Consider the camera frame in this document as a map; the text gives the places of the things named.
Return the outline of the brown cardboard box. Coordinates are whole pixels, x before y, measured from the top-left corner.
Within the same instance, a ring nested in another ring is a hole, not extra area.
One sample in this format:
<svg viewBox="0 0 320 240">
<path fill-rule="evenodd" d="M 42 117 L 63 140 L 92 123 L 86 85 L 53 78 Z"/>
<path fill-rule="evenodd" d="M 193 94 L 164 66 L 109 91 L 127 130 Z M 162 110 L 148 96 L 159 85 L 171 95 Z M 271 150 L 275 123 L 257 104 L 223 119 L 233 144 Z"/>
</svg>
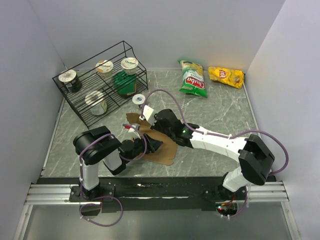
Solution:
<svg viewBox="0 0 320 240">
<path fill-rule="evenodd" d="M 164 133 L 151 129 L 151 125 L 145 120 L 140 120 L 139 116 L 138 113 L 127 113 L 126 119 L 131 125 L 139 124 L 139 131 L 141 133 L 147 134 L 154 140 L 162 141 L 162 145 L 154 153 L 147 153 L 142 160 L 165 166 L 172 165 L 176 157 L 178 145 Z"/>
</svg>

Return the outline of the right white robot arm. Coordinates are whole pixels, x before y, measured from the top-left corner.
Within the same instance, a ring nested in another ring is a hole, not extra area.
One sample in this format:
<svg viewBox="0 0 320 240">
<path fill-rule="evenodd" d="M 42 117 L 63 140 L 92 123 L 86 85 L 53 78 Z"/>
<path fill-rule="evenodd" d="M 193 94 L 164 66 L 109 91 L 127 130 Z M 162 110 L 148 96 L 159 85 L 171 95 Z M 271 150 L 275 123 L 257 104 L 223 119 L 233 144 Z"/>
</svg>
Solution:
<svg viewBox="0 0 320 240">
<path fill-rule="evenodd" d="M 275 157 L 259 136 L 219 136 L 202 126 L 182 123 L 171 109 L 144 110 L 143 115 L 151 129 L 167 135 L 177 145 L 218 153 L 239 163 L 238 168 L 225 174 L 218 187 L 223 199 L 230 199 L 248 184 L 263 186 L 267 181 Z"/>
</svg>

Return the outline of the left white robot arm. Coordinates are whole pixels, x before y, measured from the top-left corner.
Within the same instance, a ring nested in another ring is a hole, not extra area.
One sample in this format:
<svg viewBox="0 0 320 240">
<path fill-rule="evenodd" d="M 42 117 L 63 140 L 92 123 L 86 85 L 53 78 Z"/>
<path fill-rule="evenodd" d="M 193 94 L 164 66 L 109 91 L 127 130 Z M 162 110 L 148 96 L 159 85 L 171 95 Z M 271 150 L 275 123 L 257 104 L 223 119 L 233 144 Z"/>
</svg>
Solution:
<svg viewBox="0 0 320 240">
<path fill-rule="evenodd" d="M 163 144 L 161 140 L 140 132 L 137 123 L 122 126 L 128 130 L 131 139 L 119 141 L 106 126 L 101 126 L 82 132 L 73 140 L 79 157 L 80 195 L 87 201 L 94 201 L 102 195 L 98 176 L 100 162 L 115 176 L 126 169 L 127 163 L 155 153 Z"/>
</svg>

